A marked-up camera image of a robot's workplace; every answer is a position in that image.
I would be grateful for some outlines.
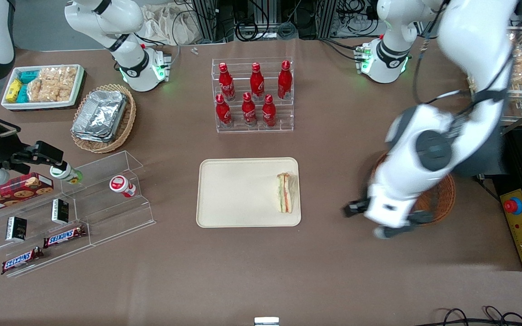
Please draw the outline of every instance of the cookie box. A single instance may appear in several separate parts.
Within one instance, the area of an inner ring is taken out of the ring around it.
[[[15,177],[0,186],[0,208],[50,192],[53,192],[53,181],[39,173]]]
[[[31,72],[33,70],[41,70],[41,68],[54,67],[60,68],[61,66],[76,66],[78,72],[74,80],[74,86],[70,99],[68,101],[55,101],[55,102],[33,102],[33,103],[9,103],[6,101],[5,96],[1,97],[1,106],[8,109],[9,111],[42,111],[42,110],[58,110],[58,109],[73,109],[71,106],[76,103],[78,94],[81,89],[81,84],[84,76],[84,69],[79,64],[58,64],[55,66],[30,66],[30,67],[16,67],[13,68],[7,86],[5,87],[6,94],[13,81],[19,77],[22,72]]]

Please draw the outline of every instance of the coca-cola bottle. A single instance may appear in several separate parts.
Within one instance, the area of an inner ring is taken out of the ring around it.
[[[245,124],[249,127],[257,125],[257,116],[255,116],[255,103],[251,101],[251,93],[246,91],[243,94],[243,118],[245,118]]]
[[[271,94],[265,95],[265,104],[263,105],[263,122],[268,128],[275,126],[277,120],[277,110],[273,104],[273,97]]]
[[[235,99],[235,83],[232,81],[232,76],[228,72],[227,64],[221,62],[219,64],[219,84],[221,91],[223,92],[224,98],[227,101],[233,101]]]
[[[223,95],[217,95],[215,97],[215,101],[217,102],[217,117],[219,117],[219,122],[221,128],[231,128],[232,127],[232,118],[231,118],[231,110],[228,107],[228,104],[224,101]]]
[[[263,101],[265,94],[265,79],[261,75],[261,65],[258,62],[253,62],[251,65],[251,93],[253,93],[253,101]]]
[[[294,81],[293,76],[290,72],[291,62],[288,60],[283,60],[281,63],[281,72],[279,73],[279,77],[277,78],[277,95],[282,100],[290,100],[291,99],[291,85]]]

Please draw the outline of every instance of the table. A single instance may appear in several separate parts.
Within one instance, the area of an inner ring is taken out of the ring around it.
[[[143,194],[157,224],[17,279],[0,276],[0,325],[224,326],[278,316],[284,326],[404,326],[438,321],[445,307],[482,318],[483,305],[522,314],[522,272],[501,205],[471,180],[456,178],[456,205],[444,221],[388,241],[373,237],[373,222],[340,212],[358,197],[361,180],[385,150],[392,120],[414,105],[413,64],[396,82],[381,85],[358,76],[350,60],[317,41],[199,45],[197,56],[190,48],[182,49],[170,82],[133,93],[139,111],[121,148],[145,165]],[[295,131],[219,136],[212,58],[261,56],[294,57]],[[69,63],[88,72],[84,93],[122,83],[106,50],[21,50],[16,65]],[[422,99],[457,89],[463,80],[437,47],[426,52]],[[459,110],[462,101],[436,104]],[[25,143],[45,140],[73,166],[103,157],[75,146],[73,114],[0,107],[0,118],[24,129]],[[197,226],[203,160],[284,156],[299,162],[299,225]]]

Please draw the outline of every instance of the clear acrylic display stand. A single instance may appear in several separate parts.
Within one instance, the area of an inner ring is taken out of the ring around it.
[[[277,77],[281,72],[281,62],[289,60],[291,62],[291,75],[294,79],[291,86],[291,99],[288,101],[277,97]],[[219,64],[225,62],[235,83],[236,96],[234,101],[228,101],[227,104],[231,109],[233,126],[231,128],[222,128],[219,118],[215,113],[215,96],[221,93],[219,85]],[[272,128],[267,128],[263,124],[263,102],[255,102],[255,114],[257,115],[257,125],[249,127],[245,124],[241,105],[243,104],[243,93],[251,91],[249,78],[251,78],[251,64],[259,62],[261,64],[261,73],[265,78],[265,94],[273,95],[273,103],[277,109],[277,124]],[[228,134],[234,132],[286,132],[294,130],[294,87],[295,74],[293,58],[224,58],[213,59],[212,69],[212,88],[213,88],[213,114],[215,114],[215,122],[217,132],[219,134]]]
[[[38,202],[26,201],[26,206],[6,209],[0,214],[0,252],[5,253],[4,260],[9,260],[29,252],[35,246],[43,247],[44,238],[49,238],[77,225],[84,225],[87,235],[74,238],[60,244],[42,249],[44,256],[6,272],[8,277],[17,277],[93,248],[122,235],[154,224],[149,201],[142,196],[139,179],[135,170],[143,167],[128,151],[110,155],[92,163],[82,165],[83,179],[80,184],[72,185],[58,182],[62,192]],[[126,198],[113,192],[108,187],[115,175],[124,175],[136,186],[136,194]],[[52,201],[60,198],[69,204],[70,222],[59,225],[52,222]],[[27,219],[25,241],[13,243],[5,240],[8,217],[16,216]]]

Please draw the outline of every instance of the red button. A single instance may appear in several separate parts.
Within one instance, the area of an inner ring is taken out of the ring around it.
[[[517,202],[514,200],[505,200],[503,207],[507,213],[514,213],[518,210]]]

